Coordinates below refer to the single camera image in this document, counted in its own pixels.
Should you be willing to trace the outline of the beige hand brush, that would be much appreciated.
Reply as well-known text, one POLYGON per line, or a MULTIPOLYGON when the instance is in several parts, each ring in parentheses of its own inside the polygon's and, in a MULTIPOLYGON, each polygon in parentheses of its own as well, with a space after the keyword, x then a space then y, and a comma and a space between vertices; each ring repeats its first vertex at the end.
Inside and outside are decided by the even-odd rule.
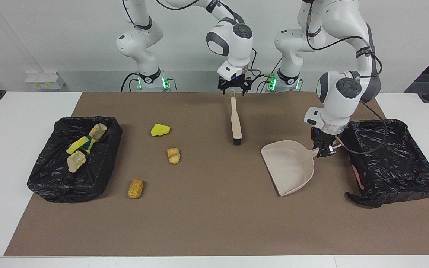
POLYGON ((240 118, 237 113, 237 104, 236 104, 236 95, 235 90, 230 92, 230 101, 231 101, 231 126, 232 126, 232 135, 233 135, 233 144, 239 146, 242 140, 242 130, 240 124, 240 118))

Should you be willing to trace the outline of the beige plastic dustpan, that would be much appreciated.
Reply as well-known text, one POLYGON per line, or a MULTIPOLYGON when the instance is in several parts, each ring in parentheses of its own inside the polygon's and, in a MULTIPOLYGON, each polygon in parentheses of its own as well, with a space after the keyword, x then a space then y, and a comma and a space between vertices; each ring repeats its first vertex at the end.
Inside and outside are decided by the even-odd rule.
POLYGON ((293 140, 274 142, 261 149, 279 196, 296 192, 310 181, 315 170, 314 157, 318 152, 318 148, 310 150, 293 140))

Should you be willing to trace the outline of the braided pastry piece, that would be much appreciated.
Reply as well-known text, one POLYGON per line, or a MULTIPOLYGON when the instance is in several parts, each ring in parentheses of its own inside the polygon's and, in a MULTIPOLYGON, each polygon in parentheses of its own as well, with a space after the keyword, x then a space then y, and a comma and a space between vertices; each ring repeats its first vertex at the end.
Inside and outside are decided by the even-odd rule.
POLYGON ((102 136, 107 131, 107 127, 102 123, 97 123, 89 132, 89 136, 91 139, 93 139, 95 142, 99 142, 102 139, 102 136))

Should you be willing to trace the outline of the yellow green sponge piece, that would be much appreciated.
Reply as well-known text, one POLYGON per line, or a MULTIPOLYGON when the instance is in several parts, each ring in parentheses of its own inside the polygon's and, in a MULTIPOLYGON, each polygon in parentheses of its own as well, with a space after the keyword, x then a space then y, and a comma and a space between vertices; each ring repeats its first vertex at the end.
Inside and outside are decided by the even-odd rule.
POLYGON ((90 151, 92 149, 93 144, 96 142, 96 140, 92 136, 85 136, 85 138, 88 139, 88 141, 82 145, 81 149, 85 151, 87 154, 90 154, 90 151))

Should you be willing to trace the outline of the yellow sponge block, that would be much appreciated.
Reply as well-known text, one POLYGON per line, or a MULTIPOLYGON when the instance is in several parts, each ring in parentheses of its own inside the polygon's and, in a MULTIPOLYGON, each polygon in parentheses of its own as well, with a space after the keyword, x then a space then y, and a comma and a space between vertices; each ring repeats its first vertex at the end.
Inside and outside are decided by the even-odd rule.
POLYGON ((88 143, 90 140, 87 138, 87 136, 83 136, 77 141, 75 141, 73 144, 69 146, 69 148, 66 150, 66 153, 69 155, 72 155, 75 151, 77 151, 79 148, 81 148, 83 145, 88 143))

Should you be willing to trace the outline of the pale bread chunk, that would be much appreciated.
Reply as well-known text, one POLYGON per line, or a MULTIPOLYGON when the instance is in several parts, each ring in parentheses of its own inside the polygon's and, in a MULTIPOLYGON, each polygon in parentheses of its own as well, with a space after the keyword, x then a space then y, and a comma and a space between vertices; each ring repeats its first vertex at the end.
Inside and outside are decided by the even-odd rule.
POLYGON ((75 173, 86 162, 86 156, 81 151, 75 151, 67 158, 68 171, 75 173))

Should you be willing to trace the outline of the black bag lined pink bin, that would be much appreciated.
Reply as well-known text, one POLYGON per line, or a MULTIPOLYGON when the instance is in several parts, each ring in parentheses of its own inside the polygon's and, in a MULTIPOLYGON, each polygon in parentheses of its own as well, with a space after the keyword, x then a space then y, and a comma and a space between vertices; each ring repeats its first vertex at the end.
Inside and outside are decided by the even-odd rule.
POLYGON ((358 205, 378 208, 392 202, 429 197, 429 161, 400 120, 352 121, 341 135, 350 149, 360 195, 346 193, 358 205))

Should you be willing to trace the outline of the yellow jagged sponge chunk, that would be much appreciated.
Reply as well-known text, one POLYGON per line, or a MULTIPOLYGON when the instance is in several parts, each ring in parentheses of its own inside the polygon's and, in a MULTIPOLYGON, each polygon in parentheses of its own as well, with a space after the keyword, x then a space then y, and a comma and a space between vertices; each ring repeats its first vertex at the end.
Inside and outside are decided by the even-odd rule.
POLYGON ((170 132, 170 130, 171 130, 171 128, 169 126, 156 123, 151 129, 150 135, 153 137, 163 136, 163 135, 168 134, 170 132))

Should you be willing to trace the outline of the orange striped croissant piece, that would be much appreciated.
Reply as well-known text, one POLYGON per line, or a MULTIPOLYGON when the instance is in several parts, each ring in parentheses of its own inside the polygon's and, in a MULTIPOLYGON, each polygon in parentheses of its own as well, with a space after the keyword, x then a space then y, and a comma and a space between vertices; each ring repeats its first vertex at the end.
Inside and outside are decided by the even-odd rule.
POLYGON ((180 154, 179 148, 169 148, 169 149, 167 149, 166 153, 167 153, 169 163, 171 163, 171 164, 179 163, 179 161, 181 159, 181 154, 180 154))

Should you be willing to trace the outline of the brown bread roll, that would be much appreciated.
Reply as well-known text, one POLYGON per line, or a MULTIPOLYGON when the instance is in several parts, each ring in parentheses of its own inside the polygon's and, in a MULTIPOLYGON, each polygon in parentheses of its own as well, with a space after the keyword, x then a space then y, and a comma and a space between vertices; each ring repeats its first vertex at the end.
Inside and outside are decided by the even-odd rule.
POLYGON ((129 185, 127 195, 130 199, 138 199, 142 195, 144 181, 142 179, 133 179, 129 185))

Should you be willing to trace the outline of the brown paper table mat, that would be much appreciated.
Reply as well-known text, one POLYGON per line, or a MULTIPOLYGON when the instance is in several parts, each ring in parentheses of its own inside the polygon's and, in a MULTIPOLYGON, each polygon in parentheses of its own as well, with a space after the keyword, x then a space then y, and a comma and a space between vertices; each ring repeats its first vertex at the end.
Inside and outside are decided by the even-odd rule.
POLYGON ((5 256, 429 255, 429 198, 364 208, 344 150, 315 160, 312 179, 280 197, 261 148, 312 147, 315 93, 237 95, 243 142, 233 145, 229 95, 83 93, 76 117, 114 117, 123 129, 104 194, 78 204, 34 194, 5 256), (151 136, 156 124, 170 132, 151 136), (179 148, 177 164, 167 149, 179 148), (127 195, 142 179, 141 197, 127 195))

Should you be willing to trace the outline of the white box on table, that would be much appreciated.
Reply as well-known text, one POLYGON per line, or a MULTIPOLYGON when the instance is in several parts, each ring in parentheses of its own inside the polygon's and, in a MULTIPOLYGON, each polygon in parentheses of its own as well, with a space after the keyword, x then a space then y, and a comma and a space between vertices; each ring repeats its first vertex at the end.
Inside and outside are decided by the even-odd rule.
POLYGON ((65 85, 65 82, 57 72, 28 73, 25 83, 30 89, 61 90, 65 85))

